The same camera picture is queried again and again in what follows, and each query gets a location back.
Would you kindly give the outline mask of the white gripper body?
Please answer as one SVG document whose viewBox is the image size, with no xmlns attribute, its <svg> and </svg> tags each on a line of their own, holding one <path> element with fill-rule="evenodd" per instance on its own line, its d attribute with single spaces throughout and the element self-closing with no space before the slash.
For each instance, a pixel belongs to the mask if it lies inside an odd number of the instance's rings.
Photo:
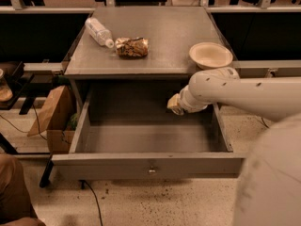
<svg viewBox="0 0 301 226">
<path fill-rule="evenodd" d="M 197 113 L 214 104 L 215 100 L 201 89 L 187 85 L 180 91 L 178 103 L 187 113 Z"/>
</svg>

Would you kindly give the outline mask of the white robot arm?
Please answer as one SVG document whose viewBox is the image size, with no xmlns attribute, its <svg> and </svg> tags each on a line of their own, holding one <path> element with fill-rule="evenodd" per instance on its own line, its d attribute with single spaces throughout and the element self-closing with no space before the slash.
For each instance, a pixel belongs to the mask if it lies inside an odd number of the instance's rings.
<svg viewBox="0 0 301 226">
<path fill-rule="evenodd" d="M 171 97 L 178 115 L 220 103 L 234 147 L 246 154 L 233 226 L 301 226 L 301 118 L 298 77 L 242 78 L 225 67 L 194 73 Z"/>
</svg>

